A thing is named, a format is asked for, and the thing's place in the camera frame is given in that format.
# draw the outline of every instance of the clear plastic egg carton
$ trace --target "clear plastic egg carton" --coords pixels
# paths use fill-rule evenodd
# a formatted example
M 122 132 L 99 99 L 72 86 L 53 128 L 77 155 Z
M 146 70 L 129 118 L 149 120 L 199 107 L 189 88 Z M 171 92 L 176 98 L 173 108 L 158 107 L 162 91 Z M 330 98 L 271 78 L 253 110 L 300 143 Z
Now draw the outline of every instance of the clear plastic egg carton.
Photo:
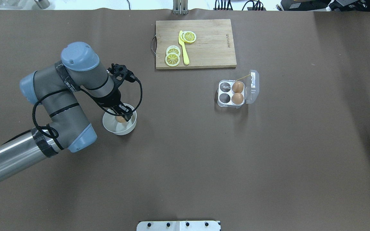
M 243 85 L 242 92 L 243 96 L 242 102 L 240 104 L 235 104 L 234 101 L 240 98 L 232 98 L 235 94 L 239 92 L 234 92 L 232 86 L 237 82 L 236 80 L 221 80 L 218 84 L 218 100 L 217 103 L 220 107 L 233 107 L 240 108 L 244 104 L 253 103 L 259 94 L 259 73 L 256 70 L 251 70 L 251 74 L 241 80 Z

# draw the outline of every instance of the brown egg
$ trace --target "brown egg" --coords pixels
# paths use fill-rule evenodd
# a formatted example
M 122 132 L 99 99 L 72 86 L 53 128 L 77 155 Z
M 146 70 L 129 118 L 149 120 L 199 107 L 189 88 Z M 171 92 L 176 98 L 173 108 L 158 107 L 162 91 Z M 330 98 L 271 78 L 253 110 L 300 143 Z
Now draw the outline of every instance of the brown egg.
M 115 119 L 116 121 L 118 121 L 119 123 L 125 123 L 125 119 L 122 117 L 122 116 L 115 116 Z
M 243 83 L 241 81 L 236 81 L 232 85 L 232 91 L 235 93 L 241 93 L 243 91 Z
M 232 96 L 232 102 L 234 104 L 242 104 L 242 102 L 243 102 L 243 95 L 241 93 L 235 93 Z

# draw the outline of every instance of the lemon slice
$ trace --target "lemon slice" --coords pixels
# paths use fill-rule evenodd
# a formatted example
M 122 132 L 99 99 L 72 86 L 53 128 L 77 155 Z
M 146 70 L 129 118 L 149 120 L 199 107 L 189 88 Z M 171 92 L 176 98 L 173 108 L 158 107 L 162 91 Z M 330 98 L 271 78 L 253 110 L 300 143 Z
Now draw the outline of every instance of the lemon slice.
M 181 55 L 181 50 L 177 46 L 169 46 L 166 49 L 166 55 L 168 55 L 169 53 L 176 53 L 180 56 Z
M 169 66 L 169 67 L 175 67 L 179 64 L 179 55 L 176 54 L 176 53 L 169 53 L 166 55 L 165 57 L 165 63 Z
M 193 43 L 197 39 L 197 35 L 192 31 L 184 31 L 182 32 L 181 38 L 186 43 Z

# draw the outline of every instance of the knife handle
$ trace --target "knife handle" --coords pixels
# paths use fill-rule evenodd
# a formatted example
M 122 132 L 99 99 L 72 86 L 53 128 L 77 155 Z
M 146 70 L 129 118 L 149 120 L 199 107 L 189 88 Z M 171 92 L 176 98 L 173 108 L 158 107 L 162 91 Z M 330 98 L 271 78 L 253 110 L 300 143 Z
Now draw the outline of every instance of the knife handle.
M 189 58 L 188 58 L 188 53 L 186 52 L 185 46 L 182 46 L 182 57 L 184 58 L 184 64 L 188 65 L 189 64 Z

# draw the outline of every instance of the light blue cap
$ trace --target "light blue cap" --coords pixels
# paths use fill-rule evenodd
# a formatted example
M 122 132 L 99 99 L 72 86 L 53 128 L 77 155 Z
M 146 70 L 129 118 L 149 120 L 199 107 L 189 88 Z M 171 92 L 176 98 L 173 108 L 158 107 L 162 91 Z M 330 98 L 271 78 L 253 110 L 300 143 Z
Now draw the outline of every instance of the light blue cap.
M 61 52 L 61 60 L 68 69 L 77 72 L 92 70 L 100 63 L 100 58 L 90 45 L 76 41 Z
M 19 81 L 19 89 L 21 89 L 22 95 L 24 95 L 31 104 L 35 104 L 38 101 L 34 90 L 34 75 L 35 72 L 30 73 Z
M 95 133 L 92 124 L 89 124 L 71 143 L 68 149 L 71 152 L 78 152 L 79 150 L 90 146 L 95 142 L 95 140 L 97 140 L 97 134 Z

